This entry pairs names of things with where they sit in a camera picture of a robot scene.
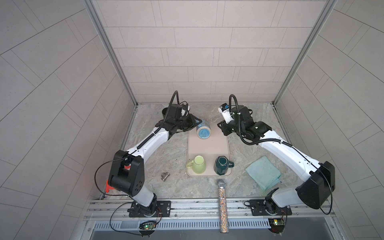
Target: black mounting plate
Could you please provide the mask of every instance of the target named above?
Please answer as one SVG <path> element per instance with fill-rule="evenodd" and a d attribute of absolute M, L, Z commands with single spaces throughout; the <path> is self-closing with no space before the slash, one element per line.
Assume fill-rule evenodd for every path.
<path fill-rule="evenodd" d="M 251 199 L 251 200 L 248 200 L 248 202 L 250 203 L 252 216 L 274 216 L 269 214 L 266 211 L 266 206 L 264 205 L 264 199 Z M 288 207 L 282 207 L 282 208 L 276 207 L 276 208 L 278 212 L 276 215 L 282 215 L 281 210 L 283 210 L 288 215 L 292 215 L 291 208 L 288 208 Z"/>
<path fill-rule="evenodd" d="M 170 216 L 170 204 L 171 204 L 170 201 L 157 201 L 157 207 L 160 208 L 161 213 L 162 213 L 162 217 L 169 217 Z M 132 203 L 131 210 L 132 210 L 132 212 L 129 213 L 129 217 L 148 217 L 142 213 L 134 213 L 134 212 L 139 211 L 139 207 L 138 207 L 138 205 L 135 204 L 135 202 Z M 159 210 L 156 210 L 155 214 L 153 215 L 154 217 L 157 216 L 158 211 Z"/>

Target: folded towel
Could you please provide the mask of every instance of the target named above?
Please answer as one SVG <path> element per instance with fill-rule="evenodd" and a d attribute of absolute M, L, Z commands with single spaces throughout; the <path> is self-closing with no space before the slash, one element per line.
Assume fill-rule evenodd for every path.
<path fill-rule="evenodd" d="M 266 156 L 251 163 L 245 170 L 264 191 L 280 182 L 281 172 Z"/>

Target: dark teal mug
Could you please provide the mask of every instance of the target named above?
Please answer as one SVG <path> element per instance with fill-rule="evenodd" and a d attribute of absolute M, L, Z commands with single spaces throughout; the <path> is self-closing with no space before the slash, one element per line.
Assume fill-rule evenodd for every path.
<path fill-rule="evenodd" d="M 216 159 L 214 170 L 218 175 L 227 173 L 229 167 L 234 167 L 235 164 L 229 161 L 225 156 L 220 156 Z"/>

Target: black cup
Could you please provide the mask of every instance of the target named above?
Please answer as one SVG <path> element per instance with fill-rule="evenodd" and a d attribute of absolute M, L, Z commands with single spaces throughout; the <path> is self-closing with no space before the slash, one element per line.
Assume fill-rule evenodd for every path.
<path fill-rule="evenodd" d="M 235 164 L 229 161 L 225 156 L 220 156 L 216 159 L 214 170 L 218 175 L 224 175 L 227 173 L 229 167 L 234 167 Z"/>

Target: light green mug handle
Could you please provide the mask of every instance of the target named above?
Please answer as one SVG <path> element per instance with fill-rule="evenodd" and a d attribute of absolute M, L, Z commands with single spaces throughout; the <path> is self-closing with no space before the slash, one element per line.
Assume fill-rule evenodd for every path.
<path fill-rule="evenodd" d="M 193 160 L 187 163 L 187 168 L 192 168 Z"/>

